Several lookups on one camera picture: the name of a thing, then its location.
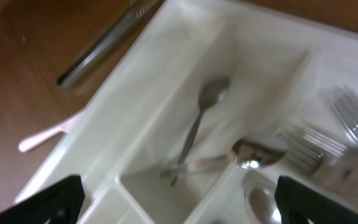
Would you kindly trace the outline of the white plastic knife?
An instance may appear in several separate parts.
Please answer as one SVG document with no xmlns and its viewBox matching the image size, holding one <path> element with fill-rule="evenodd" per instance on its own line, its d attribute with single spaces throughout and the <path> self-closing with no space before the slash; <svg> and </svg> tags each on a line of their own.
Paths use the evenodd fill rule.
<svg viewBox="0 0 358 224">
<path fill-rule="evenodd" d="M 69 133 L 74 125 L 80 120 L 84 112 L 84 110 L 79 110 L 77 113 L 58 124 L 24 138 L 19 142 L 18 150 L 20 152 L 29 152 L 59 133 Z"/>
</svg>

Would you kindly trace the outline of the small silver teaspoon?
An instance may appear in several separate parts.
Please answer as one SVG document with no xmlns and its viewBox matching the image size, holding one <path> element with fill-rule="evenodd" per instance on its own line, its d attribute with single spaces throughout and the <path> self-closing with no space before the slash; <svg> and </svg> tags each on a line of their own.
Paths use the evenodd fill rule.
<svg viewBox="0 0 358 224">
<path fill-rule="evenodd" d="M 186 157 L 191 150 L 204 112 L 210 107 L 225 99 L 228 93 L 229 85 L 229 77 L 217 77 L 206 82 L 201 88 L 200 93 L 198 95 L 199 113 L 183 145 L 183 149 L 181 150 L 181 154 L 177 162 L 178 165 L 184 163 Z"/>
<path fill-rule="evenodd" d="M 242 138 L 231 150 L 218 157 L 185 162 L 160 172 L 161 178 L 211 170 L 224 164 L 233 163 L 243 169 L 263 169 L 280 161 L 288 152 L 288 143 L 274 136 Z"/>
</svg>

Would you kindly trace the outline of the large silver spoon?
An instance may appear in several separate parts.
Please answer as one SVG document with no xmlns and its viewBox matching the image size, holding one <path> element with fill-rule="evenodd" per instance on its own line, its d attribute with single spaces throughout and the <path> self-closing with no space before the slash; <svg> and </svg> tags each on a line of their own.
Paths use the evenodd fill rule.
<svg viewBox="0 0 358 224">
<path fill-rule="evenodd" d="M 274 199 L 276 185 L 273 182 L 257 172 L 250 172 L 245 175 L 242 185 L 245 210 L 252 223 L 282 223 Z"/>
</svg>

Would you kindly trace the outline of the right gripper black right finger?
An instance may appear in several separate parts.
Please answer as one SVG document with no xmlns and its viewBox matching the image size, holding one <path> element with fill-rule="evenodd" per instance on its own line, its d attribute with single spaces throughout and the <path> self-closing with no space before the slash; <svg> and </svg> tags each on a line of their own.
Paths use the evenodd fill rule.
<svg viewBox="0 0 358 224">
<path fill-rule="evenodd" d="M 282 224 L 358 224 L 358 214 L 288 176 L 280 176 L 275 202 Z"/>
</svg>

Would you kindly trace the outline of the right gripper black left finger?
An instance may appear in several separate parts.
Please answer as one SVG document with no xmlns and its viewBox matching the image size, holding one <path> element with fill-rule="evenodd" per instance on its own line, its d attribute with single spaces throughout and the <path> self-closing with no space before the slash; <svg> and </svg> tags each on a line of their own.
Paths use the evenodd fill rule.
<svg viewBox="0 0 358 224">
<path fill-rule="evenodd" d="M 69 175 L 0 213 L 0 223 L 76 224 L 85 200 L 81 177 Z"/>
</svg>

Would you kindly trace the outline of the silver fork dark handle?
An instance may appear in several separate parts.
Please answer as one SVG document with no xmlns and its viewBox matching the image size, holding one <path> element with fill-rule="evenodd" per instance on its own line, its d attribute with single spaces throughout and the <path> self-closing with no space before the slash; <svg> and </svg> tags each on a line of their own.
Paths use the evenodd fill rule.
<svg viewBox="0 0 358 224">
<path fill-rule="evenodd" d="M 358 145 L 358 95 L 350 88 L 337 88 L 327 106 L 350 141 Z"/>
</svg>

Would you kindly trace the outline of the metal kitchen tongs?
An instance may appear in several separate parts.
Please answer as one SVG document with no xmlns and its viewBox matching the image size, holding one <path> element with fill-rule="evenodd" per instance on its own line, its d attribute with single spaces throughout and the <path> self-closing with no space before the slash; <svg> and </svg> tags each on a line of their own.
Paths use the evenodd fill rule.
<svg viewBox="0 0 358 224">
<path fill-rule="evenodd" d="M 95 64 L 97 64 L 134 26 L 136 26 L 151 10 L 163 0 L 130 1 L 129 7 L 119 19 L 84 53 L 65 73 L 57 79 L 62 88 L 73 86 Z"/>
</svg>

